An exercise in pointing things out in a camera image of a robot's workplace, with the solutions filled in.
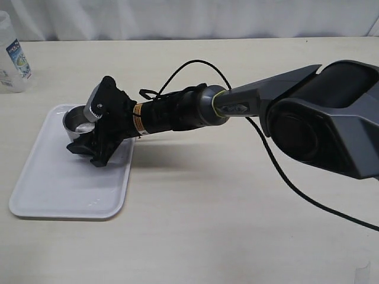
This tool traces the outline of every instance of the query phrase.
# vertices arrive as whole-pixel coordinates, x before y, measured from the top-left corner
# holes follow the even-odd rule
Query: stainless steel cup
[[[93,122],[88,121],[83,114],[84,105],[78,105],[68,110],[63,116],[63,126],[71,142],[82,134],[91,132],[95,128]]]

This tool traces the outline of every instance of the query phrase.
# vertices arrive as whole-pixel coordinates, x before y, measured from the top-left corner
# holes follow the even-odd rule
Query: white tray
[[[124,205],[134,139],[125,140],[106,167],[70,153],[62,125],[75,105],[49,112],[9,200],[11,212],[24,218],[106,220]]]

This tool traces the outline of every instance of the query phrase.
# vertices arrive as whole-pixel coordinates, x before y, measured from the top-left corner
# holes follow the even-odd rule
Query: bottle label
[[[7,47],[7,52],[21,77],[28,79],[31,76],[30,65],[17,39]]]

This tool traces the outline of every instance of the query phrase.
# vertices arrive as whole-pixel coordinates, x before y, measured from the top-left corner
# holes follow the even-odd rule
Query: warning sticker
[[[137,104],[137,105],[134,106],[133,112],[135,114],[141,115],[141,109],[142,109],[142,104]],[[150,134],[144,128],[141,117],[137,117],[137,116],[134,115],[133,116],[133,122],[134,122],[134,126],[135,126],[135,128],[136,128],[136,130],[138,131],[139,134],[141,134],[141,135],[148,135],[148,134]]]

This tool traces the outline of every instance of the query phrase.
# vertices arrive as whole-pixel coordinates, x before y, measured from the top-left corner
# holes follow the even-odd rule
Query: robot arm
[[[92,132],[67,148],[106,166],[127,138],[259,117],[264,134],[302,163],[356,179],[379,176],[379,68],[338,61],[226,90],[205,83],[138,104],[106,76],[83,111]]]

